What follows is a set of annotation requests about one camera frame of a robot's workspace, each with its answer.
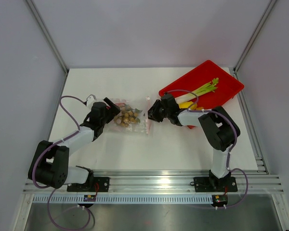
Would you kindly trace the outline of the fake brown grape bunch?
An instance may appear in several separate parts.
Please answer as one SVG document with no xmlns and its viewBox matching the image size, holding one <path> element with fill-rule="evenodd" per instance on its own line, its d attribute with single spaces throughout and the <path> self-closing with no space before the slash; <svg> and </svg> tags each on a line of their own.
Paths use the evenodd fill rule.
<svg viewBox="0 0 289 231">
<path fill-rule="evenodd" d="M 116 115 L 113 119 L 116 125 L 122 127 L 128 127 L 132 124 L 140 123 L 141 110 L 133 109 L 130 107 L 121 107 L 120 113 Z"/>
</svg>

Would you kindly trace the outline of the clear zip top bag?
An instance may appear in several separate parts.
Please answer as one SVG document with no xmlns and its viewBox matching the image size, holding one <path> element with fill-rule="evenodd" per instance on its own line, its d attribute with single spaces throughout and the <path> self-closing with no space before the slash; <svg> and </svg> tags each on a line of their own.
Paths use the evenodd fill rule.
<svg viewBox="0 0 289 231">
<path fill-rule="evenodd" d="M 120 113 L 105 125 L 104 131 L 149 133 L 151 126 L 148 119 L 148 110 L 151 107 L 149 97 L 133 100 L 111 99 L 111 101 L 119 107 Z"/>
</svg>

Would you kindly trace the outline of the yellow fake mango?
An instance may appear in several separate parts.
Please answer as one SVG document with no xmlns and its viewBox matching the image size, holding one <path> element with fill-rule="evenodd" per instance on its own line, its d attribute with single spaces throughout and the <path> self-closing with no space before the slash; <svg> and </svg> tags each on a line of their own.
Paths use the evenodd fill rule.
<svg viewBox="0 0 289 231">
<path fill-rule="evenodd" d="M 190 110 L 196 110 L 197 109 L 197 103 L 188 101 L 188 102 L 183 102 L 179 104 L 179 107 L 181 109 L 190 109 Z"/>
</svg>

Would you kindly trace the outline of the fake green onion stalk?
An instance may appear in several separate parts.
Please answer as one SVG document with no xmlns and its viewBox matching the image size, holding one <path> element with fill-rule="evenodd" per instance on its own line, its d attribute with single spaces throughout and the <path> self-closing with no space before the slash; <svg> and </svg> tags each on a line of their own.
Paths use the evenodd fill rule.
<svg viewBox="0 0 289 231">
<path fill-rule="evenodd" d="M 219 78 L 213 78 L 211 81 L 208 83 L 202 85 L 201 87 L 195 89 L 192 91 L 192 93 L 187 93 L 182 96 L 176 97 L 175 100 L 178 104 L 183 103 L 183 102 L 188 102 L 191 101 L 192 99 L 198 99 L 200 96 L 210 93 L 210 92 L 215 92 L 218 88 L 218 83 L 219 83 Z"/>
</svg>

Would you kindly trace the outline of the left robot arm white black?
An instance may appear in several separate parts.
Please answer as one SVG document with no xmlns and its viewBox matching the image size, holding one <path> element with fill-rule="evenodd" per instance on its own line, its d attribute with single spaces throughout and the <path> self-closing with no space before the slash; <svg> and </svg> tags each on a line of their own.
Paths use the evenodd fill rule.
<svg viewBox="0 0 289 231">
<path fill-rule="evenodd" d="M 35 187 L 59 189 L 63 185 L 79 186 L 88 192 L 97 186 L 93 170 L 86 167 L 69 166 L 70 156 L 83 146 L 95 141 L 106 124 L 120 113 L 118 105 L 110 99 L 93 102 L 91 109 L 77 129 L 55 141 L 43 140 L 38 143 L 31 162 L 28 178 Z"/>
</svg>

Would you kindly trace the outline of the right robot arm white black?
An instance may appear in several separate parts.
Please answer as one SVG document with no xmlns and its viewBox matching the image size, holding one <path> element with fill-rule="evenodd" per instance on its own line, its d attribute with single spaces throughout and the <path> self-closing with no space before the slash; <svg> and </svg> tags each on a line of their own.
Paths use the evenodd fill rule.
<svg viewBox="0 0 289 231">
<path fill-rule="evenodd" d="M 148 110 L 148 118 L 156 122 L 167 118 L 176 126 L 202 128 L 213 148 L 213 159 L 208 176 L 194 177 L 191 182 L 195 192 L 237 192 L 236 178 L 231 176 L 230 154 L 240 136 L 240 129 L 222 106 L 198 110 L 193 108 L 194 105 L 180 106 L 173 95 L 165 93 Z"/>
</svg>

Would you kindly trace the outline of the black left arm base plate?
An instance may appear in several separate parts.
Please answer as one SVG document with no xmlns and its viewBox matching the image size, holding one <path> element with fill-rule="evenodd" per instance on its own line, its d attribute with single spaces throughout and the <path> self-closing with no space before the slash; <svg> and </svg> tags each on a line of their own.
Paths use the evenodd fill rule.
<svg viewBox="0 0 289 231">
<path fill-rule="evenodd" d="M 84 184 L 73 183 L 67 187 L 68 192 L 73 193 L 93 193 L 97 192 L 106 193 L 109 190 L 110 178 L 109 177 L 92 177 L 88 179 Z"/>
</svg>

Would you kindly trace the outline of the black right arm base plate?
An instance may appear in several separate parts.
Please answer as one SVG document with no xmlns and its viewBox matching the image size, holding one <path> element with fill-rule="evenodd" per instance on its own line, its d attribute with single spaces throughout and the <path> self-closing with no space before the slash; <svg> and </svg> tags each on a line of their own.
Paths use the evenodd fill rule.
<svg viewBox="0 0 289 231">
<path fill-rule="evenodd" d="M 236 179 L 234 177 L 225 177 L 222 179 L 213 179 L 210 177 L 194 177 L 193 186 L 197 193 L 235 193 L 238 191 Z"/>
</svg>

